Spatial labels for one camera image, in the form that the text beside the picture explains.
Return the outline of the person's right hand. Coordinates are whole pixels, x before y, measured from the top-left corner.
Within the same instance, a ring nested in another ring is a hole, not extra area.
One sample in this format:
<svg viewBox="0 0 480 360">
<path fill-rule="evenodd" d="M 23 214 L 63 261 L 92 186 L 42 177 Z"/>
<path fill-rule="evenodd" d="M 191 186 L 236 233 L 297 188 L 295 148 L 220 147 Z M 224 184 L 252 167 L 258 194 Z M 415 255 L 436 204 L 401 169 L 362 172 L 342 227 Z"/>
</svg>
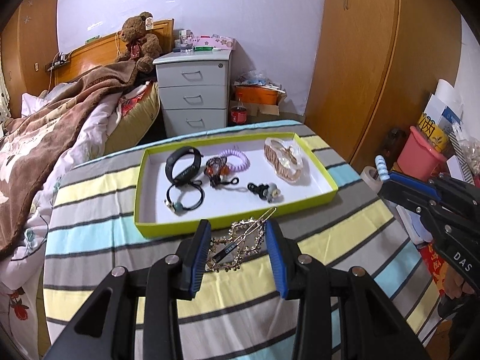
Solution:
<svg viewBox="0 0 480 360">
<path fill-rule="evenodd" d="M 460 298 L 463 293 L 468 295 L 475 294 L 473 288 L 465 281 L 455 269 L 448 266 L 445 279 L 443 281 L 445 294 L 450 299 Z"/>
</svg>

